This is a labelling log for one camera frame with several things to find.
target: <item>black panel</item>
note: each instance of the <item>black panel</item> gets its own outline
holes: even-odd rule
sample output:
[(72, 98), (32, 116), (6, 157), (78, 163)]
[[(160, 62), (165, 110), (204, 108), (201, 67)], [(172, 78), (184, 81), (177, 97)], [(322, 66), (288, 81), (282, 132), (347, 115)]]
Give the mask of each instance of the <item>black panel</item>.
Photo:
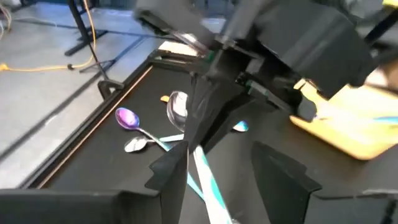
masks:
[(350, 198), (318, 198), (312, 196), (308, 205), (305, 224), (392, 224), (384, 222), (390, 219), (396, 211), (391, 207), (396, 203), (393, 196), (367, 195)]
[(347, 83), (361, 86), (376, 68), (354, 25), (332, 7), (278, 1), (259, 16), (257, 25), (261, 44), (314, 82), (324, 97), (332, 97)]
[(252, 148), (252, 164), (271, 223), (303, 223), (311, 193), (321, 188), (305, 175), (305, 166), (259, 142)]
[(0, 190), (0, 201), (2, 224), (162, 223), (158, 197), (128, 192)]

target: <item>cable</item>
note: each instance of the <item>cable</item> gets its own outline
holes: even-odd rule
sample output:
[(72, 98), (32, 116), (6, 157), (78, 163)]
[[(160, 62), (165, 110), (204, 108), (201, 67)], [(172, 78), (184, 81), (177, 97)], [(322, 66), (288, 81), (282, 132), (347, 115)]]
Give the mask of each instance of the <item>cable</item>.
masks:
[(7, 31), (10, 31), (11, 21), (12, 21), (11, 12), (8, 11), (8, 9), (6, 7), (4, 7), (1, 3), (0, 3), (0, 10), (2, 11), (2, 13), (4, 14), (4, 16), (7, 19)]
[(54, 24), (55, 28), (58, 27), (58, 24), (56, 22), (50, 21), (50, 20), (46, 20), (46, 19), (40, 19), (34, 16), (29, 16), (29, 17), (22, 17), (22, 18), (17, 18), (17, 19), (13, 19), (12, 21), (24, 21), (24, 20), (29, 20), (29, 19), (34, 19), (37, 20), (39, 22), (47, 22), (50, 24)]
[(2, 36), (4, 35), (4, 27), (2, 26), (2, 22), (1, 21), (0, 21), (0, 28), (1, 28), (0, 40), (1, 40)]
[[(95, 28), (94, 28), (94, 22), (93, 19), (91, 18), (91, 13), (90, 10), (88, 9), (88, 4), (87, 0), (83, 0), (85, 9), (88, 15), (88, 20), (90, 21), (90, 26), (91, 26), (91, 33), (93, 34), (93, 49), (95, 50), (96, 48), (96, 36), (95, 36)], [(49, 66), (49, 67), (39, 67), (39, 68), (10, 68), (8, 67), (7, 64), (2, 63), (0, 64), (0, 72), (1, 71), (13, 71), (13, 72), (41, 72), (41, 71), (48, 71), (48, 70), (61, 70), (61, 69), (69, 69), (73, 70), (75, 68), (81, 68), (85, 67), (88, 64), (91, 63), (91, 61), (94, 59), (93, 54), (91, 54), (91, 57), (88, 59), (87, 62), (80, 64), (80, 65), (56, 65), (56, 66)]]

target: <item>gray floor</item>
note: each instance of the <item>gray floor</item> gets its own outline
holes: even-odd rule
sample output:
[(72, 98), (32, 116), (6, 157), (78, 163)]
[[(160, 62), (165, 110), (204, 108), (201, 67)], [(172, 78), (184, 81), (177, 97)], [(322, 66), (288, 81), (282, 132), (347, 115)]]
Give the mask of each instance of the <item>gray floor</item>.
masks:
[[(100, 60), (117, 56), (140, 35), (147, 36), (131, 49), (109, 71), (110, 78), (123, 81), (163, 40), (136, 23), (129, 11), (95, 9), (92, 13), (96, 28), (126, 34), (108, 33), (98, 40)], [(41, 21), (75, 27), (65, 5), (38, 3), (17, 11), (12, 32), (0, 40), (0, 63), (12, 68), (32, 68), (48, 65), (84, 63), (90, 51), (83, 49), (72, 57), (64, 51), (76, 44), (77, 29), (32, 24)], [(222, 20), (208, 19), (204, 23), (213, 31), (220, 29)], [(89, 80), (95, 71), (56, 70), (46, 72), (0, 72), (0, 153), (49, 114), (61, 102)], [(51, 119), (5, 161), (0, 163), (0, 188), (17, 187), (53, 150), (86, 119), (102, 102), (95, 83), (75, 99), (65, 110)]]

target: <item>metal bar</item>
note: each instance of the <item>metal bar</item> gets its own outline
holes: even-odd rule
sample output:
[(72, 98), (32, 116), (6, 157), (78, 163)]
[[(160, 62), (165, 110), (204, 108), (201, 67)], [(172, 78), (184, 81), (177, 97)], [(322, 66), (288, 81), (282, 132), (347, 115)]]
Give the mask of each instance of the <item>metal bar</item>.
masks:
[(372, 45), (383, 36), (398, 21), (398, 9), (392, 11), (385, 19), (377, 24), (373, 30), (365, 37), (365, 41)]

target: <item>spoon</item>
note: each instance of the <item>spoon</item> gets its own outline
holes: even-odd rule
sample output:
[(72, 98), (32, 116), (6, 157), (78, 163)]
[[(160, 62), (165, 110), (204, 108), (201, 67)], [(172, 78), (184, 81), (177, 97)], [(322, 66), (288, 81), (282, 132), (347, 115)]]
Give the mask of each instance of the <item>spoon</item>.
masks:
[[(146, 135), (148, 138), (151, 138), (153, 141), (155, 141), (165, 151), (169, 151), (171, 149), (171, 147), (169, 145), (160, 141), (155, 136), (151, 135), (147, 131), (140, 128), (139, 127), (139, 118), (131, 110), (129, 110), (127, 108), (118, 108), (115, 111), (115, 116), (116, 116), (116, 121), (118, 121), (120, 126), (122, 126), (124, 129), (136, 130), (136, 131), (141, 132), (142, 134)], [(203, 193), (201, 192), (200, 188), (195, 183), (194, 179), (192, 178), (192, 176), (189, 173), (187, 176), (187, 184), (199, 195), (200, 198), (203, 199)]]
[[(176, 108), (185, 108), (185, 103), (187, 102), (188, 95), (186, 93), (182, 92), (182, 91), (175, 91), (175, 92), (172, 93), (172, 95), (173, 94), (177, 95), (177, 97), (175, 97), (173, 100), (178, 99), (177, 100), (178, 102), (175, 102), (175, 104), (178, 104), (178, 105), (176, 105)], [(170, 97), (171, 96), (162, 96), (160, 98), (160, 100), (165, 102), (165, 103), (168, 103), (169, 100), (170, 100)], [(246, 131), (249, 130), (249, 126), (248, 126), (247, 122), (240, 121), (238, 124), (236, 124), (233, 127), (233, 130), (237, 131), (237, 132), (246, 132)]]
[[(188, 95), (181, 91), (174, 91), (167, 103), (167, 117), (170, 122), (184, 132), (187, 120), (186, 102)], [(207, 214), (211, 224), (233, 223), (231, 215), (224, 203), (216, 180), (211, 172), (209, 163), (201, 146), (197, 146), (193, 152), (195, 165), (199, 174), (199, 181), (205, 196)]]
[[(174, 142), (174, 141), (181, 141), (183, 138), (184, 138), (183, 134), (178, 134), (174, 136), (163, 137), (160, 138), (159, 140), (162, 142)], [(152, 139), (148, 139), (145, 136), (134, 137), (130, 141), (126, 142), (126, 144), (124, 145), (124, 151), (125, 152), (140, 151), (143, 148), (145, 148), (145, 146), (150, 142), (155, 142), (155, 141)]]
[(153, 136), (151, 133), (148, 133), (144, 129), (140, 128), (139, 127), (139, 118), (131, 110), (129, 110), (127, 108), (118, 108), (115, 111), (115, 117), (116, 117), (116, 121), (118, 121), (119, 125), (122, 126), (124, 129), (139, 131), (142, 134), (146, 135), (148, 138), (155, 141), (162, 148), (169, 147), (168, 145), (166, 145), (166, 143), (160, 141), (155, 136)]

